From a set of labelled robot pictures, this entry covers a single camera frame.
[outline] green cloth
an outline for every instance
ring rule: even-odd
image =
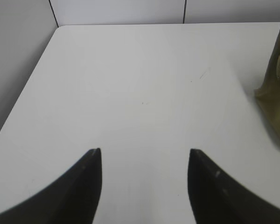
[[[266,76],[255,97],[266,118],[280,136],[280,31],[277,37]]]

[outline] table surface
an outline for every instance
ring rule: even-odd
[[[0,212],[97,147],[95,224],[194,223],[191,148],[280,208],[280,140],[253,98],[279,28],[59,28],[0,132]]]

